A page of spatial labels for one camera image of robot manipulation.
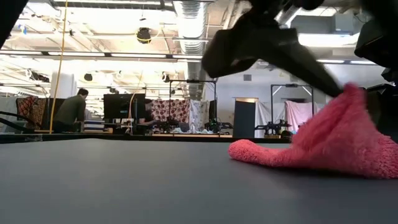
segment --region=computer monitor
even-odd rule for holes
[[[105,94],[104,118],[128,118],[132,94]],[[135,94],[131,103],[131,118],[142,117],[145,113],[145,94]]]

